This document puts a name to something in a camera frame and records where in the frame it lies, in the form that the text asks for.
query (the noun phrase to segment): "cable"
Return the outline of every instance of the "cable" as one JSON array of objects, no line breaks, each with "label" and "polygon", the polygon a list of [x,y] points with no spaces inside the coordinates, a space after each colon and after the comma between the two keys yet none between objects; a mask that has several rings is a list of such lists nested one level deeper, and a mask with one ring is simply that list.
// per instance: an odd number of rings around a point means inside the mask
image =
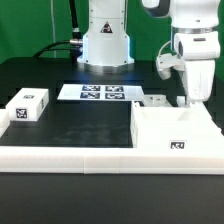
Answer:
[{"label": "cable", "polygon": [[167,45],[169,45],[170,43],[171,43],[171,41],[168,41],[167,43],[165,43],[165,44],[160,48],[159,53],[158,53],[158,57],[161,55],[163,49],[164,49]]},{"label": "cable", "polygon": [[55,18],[54,18],[54,0],[51,0],[51,22],[53,31],[53,41],[56,42],[56,28],[55,28]]},{"label": "cable", "polygon": [[69,40],[63,40],[63,41],[57,41],[57,42],[55,42],[53,44],[49,44],[48,46],[46,46],[42,50],[40,50],[37,53],[35,53],[33,55],[33,57],[38,58],[43,52],[50,50],[52,47],[56,47],[56,46],[62,45],[62,44],[70,44],[70,41]]},{"label": "cable", "polygon": [[70,48],[54,48],[54,49],[44,49],[42,51],[39,51],[38,52],[38,56],[35,56],[35,57],[39,57],[41,54],[43,54],[44,52],[46,51],[70,51]]},{"label": "cable", "polygon": [[69,0],[71,18],[72,18],[72,36],[74,39],[81,39],[81,33],[79,30],[75,0]]}]

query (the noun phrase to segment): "white block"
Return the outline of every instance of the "white block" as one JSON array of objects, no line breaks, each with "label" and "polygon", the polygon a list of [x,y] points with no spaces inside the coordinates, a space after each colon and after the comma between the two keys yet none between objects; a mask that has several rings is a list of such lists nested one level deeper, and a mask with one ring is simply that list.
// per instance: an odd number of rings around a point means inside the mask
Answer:
[{"label": "white block", "polygon": [[5,109],[0,110],[0,137],[4,134],[6,129],[9,127],[9,113]]},{"label": "white block", "polygon": [[48,89],[23,88],[6,105],[13,121],[37,121],[49,102]]},{"label": "white block", "polygon": [[132,103],[131,134],[137,149],[211,150],[224,137],[203,107],[140,107]]}]

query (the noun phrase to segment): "white cube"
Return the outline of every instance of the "white cube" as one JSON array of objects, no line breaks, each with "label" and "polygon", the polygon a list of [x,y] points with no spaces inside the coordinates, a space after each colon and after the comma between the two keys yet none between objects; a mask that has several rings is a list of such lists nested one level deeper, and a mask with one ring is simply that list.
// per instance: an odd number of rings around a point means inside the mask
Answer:
[{"label": "white cube", "polygon": [[37,121],[48,102],[48,89],[23,88],[6,105],[6,109],[12,121]]},{"label": "white cube", "polygon": [[0,137],[4,134],[6,129],[9,127],[9,113],[6,109],[0,110]]}]

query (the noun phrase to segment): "black cable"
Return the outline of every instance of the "black cable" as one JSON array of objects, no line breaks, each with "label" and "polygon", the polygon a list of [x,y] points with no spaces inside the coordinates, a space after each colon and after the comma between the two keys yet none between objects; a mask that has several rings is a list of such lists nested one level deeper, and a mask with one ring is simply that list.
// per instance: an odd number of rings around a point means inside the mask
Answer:
[{"label": "black cable", "polygon": [[69,0],[70,5],[70,11],[71,11],[71,17],[72,17],[72,27],[78,28],[78,20],[77,20],[77,14],[76,14],[76,6],[75,6],[75,0]]},{"label": "black cable", "polygon": [[56,47],[58,45],[62,45],[62,44],[70,44],[69,40],[63,40],[63,41],[57,41],[53,44],[49,44],[48,46],[46,46],[45,48],[43,48],[42,50],[38,51],[36,54],[33,55],[33,57],[38,58],[41,54],[43,54],[43,52],[50,50],[52,47]]},{"label": "black cable", "polygon": [[81,33],[79,32],[79,25],[76,13],[75,0],[69,0],[70,12],[72,17],[72,36],[74,39],[81,39]]},{"label": "black cable", "polygon": [[43,49],[42,51],[39,51],[38,56],[34,56],[38,58],[41,54],[43,54],[46,51],[70,51],[70,48],[53,48],[53,49]]}]

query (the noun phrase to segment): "sticker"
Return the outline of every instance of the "sticker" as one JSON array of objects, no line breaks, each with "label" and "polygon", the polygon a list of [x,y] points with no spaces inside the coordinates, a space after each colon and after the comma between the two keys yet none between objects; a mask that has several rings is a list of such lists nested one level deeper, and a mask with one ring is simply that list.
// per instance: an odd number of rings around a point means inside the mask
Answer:
[{"label": "sticker", "polygon": [[106,86],[107,92],[124,92],[123,86]]},{"label": "sticker", "polygon": [[44,99],[41,100],[41,108],[44,109]]},{"label": "sticker", "polygon": [[33,96],[33,95],[25,95],[23,98],[24,98],[24,99],[33,99],[34,96]]},{"label": "sticker", "polygon": [[27,120],[28,119],[27,109],[16,108],[16,118]]},{"label": "sticker", "polygon": [[100,91],[100,86],[83,86],[82,91]]},{"label": "sticker", "polygon": [[80,99],[99,99],[100,93],[81,93]]},{"label": "sticker", "polygon": [[113,33],[109,22],[105,23],[104,27],[101,30],[101,33]]},{"label": "sticker", "polygon": [[171,149],[185,149],[186,141],[171,141],[170,148]]},{"label": "sticker", "polygon": [[106,93],[105,98],[108,100],[124,100],[124,93]]}]

